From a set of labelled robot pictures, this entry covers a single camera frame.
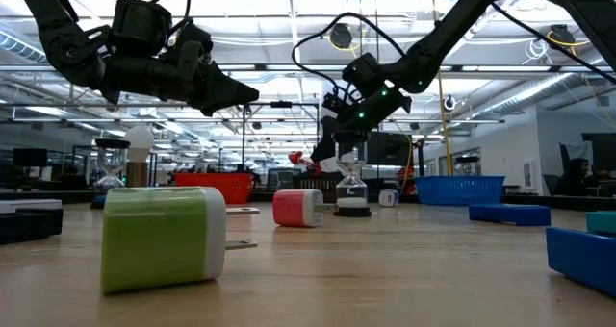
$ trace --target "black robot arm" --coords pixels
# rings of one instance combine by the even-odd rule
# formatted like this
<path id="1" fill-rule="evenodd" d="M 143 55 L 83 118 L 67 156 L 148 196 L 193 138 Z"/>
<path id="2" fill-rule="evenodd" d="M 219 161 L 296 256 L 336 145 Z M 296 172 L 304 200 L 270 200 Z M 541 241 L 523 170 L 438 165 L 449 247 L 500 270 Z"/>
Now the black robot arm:
<path id="1" fill-rule="evenodd" d="M 485 10 L 498 0 L 458 0 L 435 28 L 417 41 L 405 56 L 395 63 L 378 64 L 366 53 L 343 70 L 343 79 L 355 85 L 365 96 L 361 103 L 351 106 L 329 95 L 323 104 L 337 117 L 325 117 L 321 123 L 323 136 L 315 148 L 315 162 L 333 156 L 331 134 L 339 130 L 370 131 L 399 107 L 409 112 L 411 100 L 399 93 L 427 89 L 437 75 L 440 65 L 453 46 L 472 28 Z M 616 67 L 616 15 L 614 0 L 550 0 L 569 12 L 573 20 L 592 41 L 607 63 Z"/>
<path id="2" fill-rule="evenodd" d="M 186 101 L 204 115 L 255 101 L 259 91 L 223 74 L 210 60 L 208 33 L 189 17 L 142 0 L 117 0 L 112 27 L 83 31 L 68 0 L 25 0 L 47 60 L 77 86 L 117 104 L 121 91 Z M 172 46 L 167 41 L 175 32 Z"/>

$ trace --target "ceiling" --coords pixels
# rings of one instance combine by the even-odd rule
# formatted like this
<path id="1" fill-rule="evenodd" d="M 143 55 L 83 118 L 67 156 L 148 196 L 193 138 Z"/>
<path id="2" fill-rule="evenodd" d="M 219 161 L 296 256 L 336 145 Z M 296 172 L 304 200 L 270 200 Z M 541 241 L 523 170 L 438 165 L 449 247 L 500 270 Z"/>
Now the ceiling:
<path id="1" fill-rule="evenodd" d="M 89 29 L 103 24 L 111 25 L 115 0 L 69 1 L 81 17 L 80 25 L 82 28 Z M 440 16 L 447 14 L 456 1 L 436 0 L 436 9 Z M 186 0 L 161 0 L 160 4 L 172 12 L 175 21 L 179 21 L 183 16 Z M 563 9 L 546 0 L 507 0 L 500 4 L 507 9 L 509 14 L 541 33 L 545 34 L 552 24 L 566 24 L 577 41 L 586 41 L 584 33 L 571 17 Z M 228 69 L 232 78 L 245 82 L 261 92 L 259 102 L 285 100 L 318 105 L 321 96 L 331 90 L 331 86 L 328 82 L 316 76 L 300 73 L 291 65 L 291 51 L 295 42 L 318 32 L 337 14 L 351 11 L 369 15 L 370 20 L 377 22 L 379 28 L 406 50 L 432 30 L 432 9 L 432 0 L 192 0 L 190 14 L 196 24 L 212 34 L 215 42 L 212 52 L 213 59 L 217 63 L 266 63 L 269 66 L 282 64 L 281 68 L 273 68 L 270 72 Z M 339 66 L 336 71 L 326 73 L 343 85 L 340 70 L 353 60 L 354 55 L 359 56 L 362 53 L 371 52 L 378 57 L 381 63 L 390 63 L 399 58 L 397 51 L 385 39 L 378 38 L 374 30 L 360 24 L 355 19 L 343 19 L 343 22 L 348 25 L 353 34 L 355 51 L 337 50 L 325 37 L 302 45 L 299 49 L 300 60 L 309 64 L 334 64 Z M 0 34 L 2 33 L 17 38 L 27 47 L 41 52 L 36 23 L 23 0 L 0 1 Z M 509 68 L 510 66 L 520 67 L 521 65 L 574 64 L 567 57 L 545 45 L 534 43 L 531 46 L 533 41 L 534 37 L 524 29 L 495 13 L 493 9 L 488 9 L 486 14 L 475 24 L 474 31 L 467 33 L 460 44 L 456 45 L 447 55 L 444 64 L 467 66 L 466 68 L 468 66 L 491 65 L 502 65 Z M 578 48 L 577 53 L 582 57 L 592 55 L 594 47 L 591 43 L 582 45 Z M 8 70 L 2 69 L 2 64 L 23 64 L 26 67 L 20 70 Z M 7 89 L 5 92 L 0 92 L 0 99 L 7 103 L 26 101 L 44 103 L 49 104 L 50 107 L 54 104 L 66 102 L 84 103 L 86 105 L 104 103 L 97 91 L 83 88 L 74 88 L 71 91 L 70 85 L 58 74 L 36 72 L 34 68 L 29 70 L 34 65 L 28 59 L 0 49 L 0 79 L 5 82 L 6 88 L 21 91 L 21 93 L 11 92 Z M 489 107 L 498 101 L 500 95 L 520 84 L 550 77 L 547 72 L 526 70 L 513 71 L 513 73 L 501 73 L 497 69 L 487 72 L 458 72 L 444 72 L 442 87 L 446 96 L 451 95 L 458 101 L 460 109 L 455 115 L 461 118 L 466 118 L 466 113 L 473 113 L 473 110 Z M 584 93 L 585 90 L 576 88 L 573 92 Z M 438 82 L 435 81 L 425 92 L 412 95 L 412 97 L 414 102 L 411 113 L 406 114 L 403 110 L 398 110 L 393 114 L 395 119 L 439 118 Z M 553 102 L 563 102 L 568 98 L 568 95 L 561 94 L 554 98 Z M 127 94 L 122 102 L 142 105 L 143 103 L 158 103 L 159 101 L 144 95 Z M 549 107 L 553 105 L 553 102 L 544 101 L 541 105 L 542 107 Z M 580 106 L 570 105 L 568 107 L 570 107 L 568 112 L 574 110 L 585 112 L 585 108 Z M 265 146 L 259 146 L 256 142 L 263 140 L 263 138 L 255 137 L 255 144 L 250 144 L 251 147 L 254 147 L 253 150 L 246 153 L 249 158 L 264 157 L 264 152 L 268 152 L 265 155 L 266 157 L 284 158 L 286 153 L 293 149 L 306 149 L 308 153 L 310 152 L 310 147 L 314 142 L 304 140 L 304 135 L 307 137 L 306 134 L 317 132 L 317 124 L 312 120 L 312 118 L 317 117 L 316 107 L 300 108 L 295 106 L 292 109 L 273 109 L 264 106 L 258 112 L 256 111 L 257 108 L 257 106 L 251 107 L 251 110 L 254 111 L 254 114 L 250 115 L 252 121 L 259 119 L 286 119 L 286 121 L 263 121 L 260 130 L 252 129 L 252 123 L 247 123 L 246 127 L 250 129 L 248 131 L 251 135 L 288 134 L 288 136 L 281 136 L 278 141 L 270 137 L 272 143 L 276 143 L 282 148 L 279 152 L 265 148 Z M 84 106 L 82 108 L 65 109 L 63 112 L 76 118 L 135 119 L 156 116 L 160 119 L 194 119 L 195 121 L 203 119 L 200 112 L 187 107 L 117 109 Z M 51 114 L 41 114 L 27 109 L 20 109 L 17 114 L 11 114 L 15 117 L 48 117 L 48 115 Z M 493 114 L 493 117 L 499 118 L 501 114 Z M 237 120 L 241 118 L 241 113 L 232 108 L 215 114 L 215 118 L 218 118 L 218 120 L 235 118 Z M 130 122 L 91 123 L 90 126 L 97 130 L 88 128 L 84 128 L 84 130 L 93 133 L 98 133 L 98 130 L 125 130 L 131 124 Z M 182 131 L 177 132 L 183 134 L 179 137 L 173 135 L 172 138 L 188 140 L 196 137 L 201 141 L 217 142 L 221 147 L 234 147 L 237 143 L 232 142 L 228 137 L 242 132 L 241 122 L 224 124 L 221 121 L 218 123 L 177 121 L 176 124 L 182 129 Z M 411 133 L 408 122 L 400 123 L 398 126 L 409 134 Z M 384 123 L 383 129 L 399 131 L 398 126 L 396 123 Z M 434 126 L 430 123 L 422 124 L 420 133 L 433 134 Z M 161 131 L 165 134 L 169 129 L 163 127 Z"/>

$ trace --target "blue bin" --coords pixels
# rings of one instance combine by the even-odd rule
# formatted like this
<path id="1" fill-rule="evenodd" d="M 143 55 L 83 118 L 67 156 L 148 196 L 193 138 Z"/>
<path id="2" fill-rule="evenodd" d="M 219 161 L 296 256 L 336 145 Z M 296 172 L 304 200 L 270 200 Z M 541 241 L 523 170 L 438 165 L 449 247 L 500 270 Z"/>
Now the blue bin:
<path id="1" fill-rule="evenodd" d="M 437 206 L 499 204 L 504 177 L 432 176 L 415 178 L 420 202 Z"/>

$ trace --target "hourglass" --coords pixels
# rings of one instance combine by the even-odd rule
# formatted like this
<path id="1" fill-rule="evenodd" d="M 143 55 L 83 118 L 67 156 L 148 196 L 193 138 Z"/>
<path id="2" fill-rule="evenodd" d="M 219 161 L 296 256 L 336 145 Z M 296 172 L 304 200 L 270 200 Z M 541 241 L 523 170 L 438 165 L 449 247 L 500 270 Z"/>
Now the hourglass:
<path id="1" fill-rule="evenodd" d="M 99 138 L 96 140 L 96 146 L 98 147 L 96 165 L 105 174 L 96 182 L 96 189 L 107 191 L 113 188 L 124 188 L 124 183 L 117 178 L 117 173 L 126 165 L 130 142 L 121 139 Z"/>
<path id="2" fill-rule="evenodd" d="M 368 207 L 368 187 L 360 178 L 365 162 L 366 142 L 369 133 L 365 131 L 338 131 L 333 138 L 336 142 L 336 159 L 345 174 L 345 179 L 336 186 L 336 216 L 371 216 Z"/>

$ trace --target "red basket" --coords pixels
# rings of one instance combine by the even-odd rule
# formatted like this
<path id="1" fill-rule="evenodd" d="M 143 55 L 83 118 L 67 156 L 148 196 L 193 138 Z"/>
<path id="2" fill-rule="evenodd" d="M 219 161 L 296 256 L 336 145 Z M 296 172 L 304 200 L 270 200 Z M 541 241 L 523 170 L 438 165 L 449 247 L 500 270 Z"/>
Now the red basket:
<path id="1" fill-rule="evenodd" d="M 175 173 L 178 187 L 212 187 L 218 189 L 227 204 L 248 200 L 252 175 L 245 173 Z"/>

